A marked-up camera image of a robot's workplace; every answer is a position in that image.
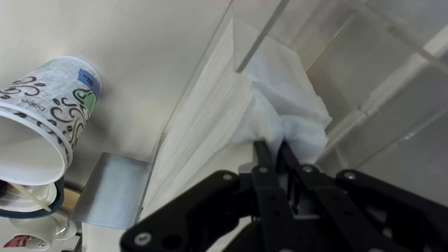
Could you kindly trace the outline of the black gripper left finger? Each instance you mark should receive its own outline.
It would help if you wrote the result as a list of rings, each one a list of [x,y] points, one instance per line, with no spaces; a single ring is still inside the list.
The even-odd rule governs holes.
[[[120,252],[206,252],[234,231],[239,220],[257,214],[255,176],[273,166],[266,141],[252,144],[248,171],[218,169],[127,228]]]

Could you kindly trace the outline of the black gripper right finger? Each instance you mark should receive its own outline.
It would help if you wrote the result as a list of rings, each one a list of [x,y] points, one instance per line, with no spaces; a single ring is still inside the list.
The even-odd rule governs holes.
[[[287,141],[277,164],[294,211],[313,217],[334,252],[448,252],[446,206],[355,169],[332,178],[299,162]]]

